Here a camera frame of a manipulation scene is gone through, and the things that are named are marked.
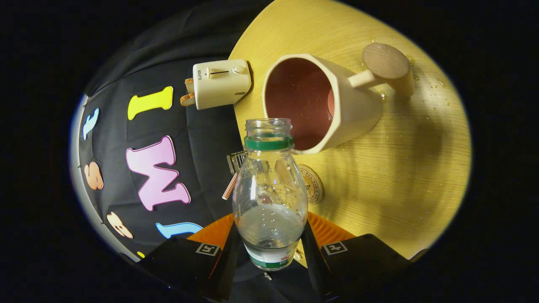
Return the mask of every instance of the water in bottle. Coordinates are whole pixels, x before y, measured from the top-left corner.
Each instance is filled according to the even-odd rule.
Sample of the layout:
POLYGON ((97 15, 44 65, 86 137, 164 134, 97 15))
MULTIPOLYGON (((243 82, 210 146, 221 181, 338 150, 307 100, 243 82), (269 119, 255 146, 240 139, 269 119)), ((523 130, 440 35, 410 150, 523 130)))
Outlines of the water in bottle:
POLYGON ((307 192, 291 155, 290 119, 246 121, 247 158, 233 191, 234 220, 256 267, 277 271, 293 259, 307 221, 307 192))

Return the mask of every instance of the round table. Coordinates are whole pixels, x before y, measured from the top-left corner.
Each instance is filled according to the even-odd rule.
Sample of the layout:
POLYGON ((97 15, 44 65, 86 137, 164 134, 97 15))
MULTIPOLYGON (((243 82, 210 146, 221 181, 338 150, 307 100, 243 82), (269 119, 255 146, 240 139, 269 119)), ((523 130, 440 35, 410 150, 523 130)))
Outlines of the round table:
POLYGON ((250 24, 229 59, 249 62, 252 89, 235 106, 245 120, 263 118, 261 90, 269 67, 286 54, 309 53, 354 72, 365 70, 363 49, 392 45, 409 59, 416 79, 411 98, 387 84, 371 88, 384 113, 365 135, 298 164, 320 176, 325 197, 309 211, 360 236, 372 233, 405 258, 431 246, 459 209, 471 171, 471 135, 459 94, 444 71, 397 30, 330 0, 275 0, 250 24))

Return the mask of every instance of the bottle label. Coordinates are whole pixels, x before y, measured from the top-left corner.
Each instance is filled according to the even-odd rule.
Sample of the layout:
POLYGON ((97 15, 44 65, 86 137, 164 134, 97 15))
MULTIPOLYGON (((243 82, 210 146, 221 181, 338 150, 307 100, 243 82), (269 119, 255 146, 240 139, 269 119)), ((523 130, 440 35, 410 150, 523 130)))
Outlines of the bottle label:
POLYGON ((280 268, 292 261, 298 241, 279 249, 267 249, 244 242, 245 249, 255 264, 264 268, 280 268))

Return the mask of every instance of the bottle neck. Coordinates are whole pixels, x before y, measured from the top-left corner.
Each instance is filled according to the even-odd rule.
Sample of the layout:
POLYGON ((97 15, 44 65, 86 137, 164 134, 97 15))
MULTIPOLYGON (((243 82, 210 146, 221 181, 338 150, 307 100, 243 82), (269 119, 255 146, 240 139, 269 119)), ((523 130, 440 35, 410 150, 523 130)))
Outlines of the bottle neck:
POLYGON ((245 147, 259 151, 288 151, 294 147, 290 119, 253 119, 245 123, 245 147))

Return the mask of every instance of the water droplet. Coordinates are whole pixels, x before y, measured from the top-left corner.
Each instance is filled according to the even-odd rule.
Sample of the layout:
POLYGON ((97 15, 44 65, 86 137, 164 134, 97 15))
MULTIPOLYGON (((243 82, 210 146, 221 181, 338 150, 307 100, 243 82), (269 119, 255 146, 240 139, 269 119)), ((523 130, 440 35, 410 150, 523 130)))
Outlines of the water droplet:
POLYGON ((406 55, 406 57, 408 58, 408 61, 410 62, 410 66, 413 66, 416 63, 416 60, 414 59, 414 57, 412 57, 412 55, 406 55))

